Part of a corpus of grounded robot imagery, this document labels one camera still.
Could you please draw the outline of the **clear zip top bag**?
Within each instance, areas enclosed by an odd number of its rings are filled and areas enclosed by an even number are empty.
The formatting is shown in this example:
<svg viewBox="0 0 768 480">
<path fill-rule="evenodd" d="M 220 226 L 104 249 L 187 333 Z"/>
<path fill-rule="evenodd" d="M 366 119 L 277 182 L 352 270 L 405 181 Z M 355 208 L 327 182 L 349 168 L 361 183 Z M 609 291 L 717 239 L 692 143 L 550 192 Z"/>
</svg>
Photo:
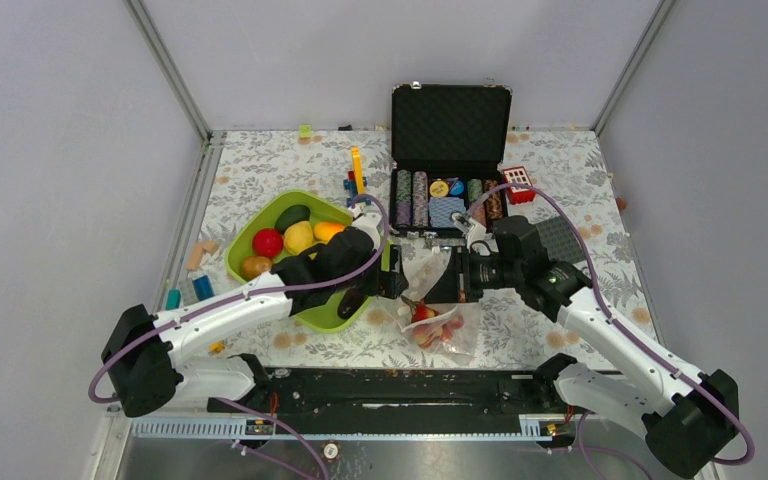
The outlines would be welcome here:
<svg viewBox="0 0 768 480">
<path fill-rule="evenodd" d="M 460 247 L 434 247 L 402 263 L 407 286 L 384 309 L 399 333 L 423 354 L 447 357 L 459 366 L 475 356 L 482 311 L 468 302 L 459 273 Z"/>
</svg>

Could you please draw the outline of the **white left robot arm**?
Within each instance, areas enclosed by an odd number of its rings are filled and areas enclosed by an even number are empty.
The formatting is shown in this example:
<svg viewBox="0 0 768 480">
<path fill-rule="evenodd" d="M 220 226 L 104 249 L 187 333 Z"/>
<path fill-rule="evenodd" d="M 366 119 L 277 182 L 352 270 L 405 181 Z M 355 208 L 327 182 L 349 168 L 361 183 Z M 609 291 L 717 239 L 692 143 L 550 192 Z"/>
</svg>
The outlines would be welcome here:
<svg viewBox="0 0 768 480">
<path fill-rule="evenodd" d="M 208 347 L 248 327 L 324 306 L 353 288 L 368 296 L 386 293 L 378 277 L 387 249 L 386 235 L 375 228 L 350 226 L 225 294 L 156 313 L 142 304 L 126 309 L 102 349 L 102 368 L 89 387 L 91 400 L 104 401 L 97 386 L 108 376 L 114 392 L 106 401 L 119 404 L 129 418 L 170 403 L 212 398 L 235 400 L 248 411 L 261 409 L 271 387 L 259 377 L 256 359 L 208 358 Z"/>
</svg>

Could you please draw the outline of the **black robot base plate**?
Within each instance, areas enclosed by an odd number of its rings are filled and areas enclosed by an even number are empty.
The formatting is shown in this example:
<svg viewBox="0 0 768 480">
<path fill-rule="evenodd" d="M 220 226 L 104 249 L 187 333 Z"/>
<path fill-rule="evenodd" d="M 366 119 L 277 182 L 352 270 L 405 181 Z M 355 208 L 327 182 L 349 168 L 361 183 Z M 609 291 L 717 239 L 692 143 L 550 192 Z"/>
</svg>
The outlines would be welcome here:
<svg viewBox="0 0 768 480">
<path fill-rule="evenodd" d="M 210 413 L 274 414 L 303 435 L 520 434 L 521 418 L 573 420 L 542 373 L 467 369 L 263 367 L 235 405 L 211 398 Z"/>
</svg>

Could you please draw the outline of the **yellow lemon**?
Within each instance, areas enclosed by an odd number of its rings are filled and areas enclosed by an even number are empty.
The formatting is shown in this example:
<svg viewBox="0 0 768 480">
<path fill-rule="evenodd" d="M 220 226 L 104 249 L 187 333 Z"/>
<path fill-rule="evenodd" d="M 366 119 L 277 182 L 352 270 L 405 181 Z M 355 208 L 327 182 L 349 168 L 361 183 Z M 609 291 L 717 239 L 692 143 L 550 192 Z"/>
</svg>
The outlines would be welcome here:
<svg viewBox="0 0 768 480">
<path fill-rule="evenodd" d="M 283 234 L 284 249 L 290 255 L 298 255 L 316 243 L 313 226 L 307 220 L 289 226 Z"/>
</svg>

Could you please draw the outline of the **orange yellow mango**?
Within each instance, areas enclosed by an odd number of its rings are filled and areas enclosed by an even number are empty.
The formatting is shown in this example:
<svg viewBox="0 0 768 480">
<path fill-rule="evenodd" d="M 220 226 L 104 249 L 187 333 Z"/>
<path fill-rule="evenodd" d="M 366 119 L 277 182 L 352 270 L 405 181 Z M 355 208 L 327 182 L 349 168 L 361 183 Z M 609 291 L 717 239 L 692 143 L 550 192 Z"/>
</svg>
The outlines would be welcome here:
<svg viewBox="0 0 768 480">
<path fill-rule="evenodd" d="M 337 234 L 342 233 L 346 225 L 335 222 L 318 222 L 313 226 L 314 239 L 317 242 L 329 243 Z"/>
</svg>

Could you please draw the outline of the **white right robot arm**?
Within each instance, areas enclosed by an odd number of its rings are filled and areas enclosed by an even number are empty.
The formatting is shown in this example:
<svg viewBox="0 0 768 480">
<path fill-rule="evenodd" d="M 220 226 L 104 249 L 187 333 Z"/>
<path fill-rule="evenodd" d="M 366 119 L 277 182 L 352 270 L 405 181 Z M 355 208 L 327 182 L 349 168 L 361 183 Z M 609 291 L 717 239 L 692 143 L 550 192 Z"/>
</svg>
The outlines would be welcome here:
<svg viewBox="0 0 768 480">
<path fill-rule="evenodd" d="M 556 354 L 534 372 L 539 407 L 557 412 L 570 404 L 602 416 L 642 438 L 667 470 L 684 479 L 696 476 L 738 435 L 736 381 L 722 370 L 703 372 L 627 324 L 590 277 L 549 256 L 526 218 L 503 217 L 492 230 L 461 213 L 452 220 L 466 245 L 454 253 L 443 285 L 467 302 L 489 290 L 515 290 L 526 306 L 577 334 L 624 377 Z"/>
</svg>

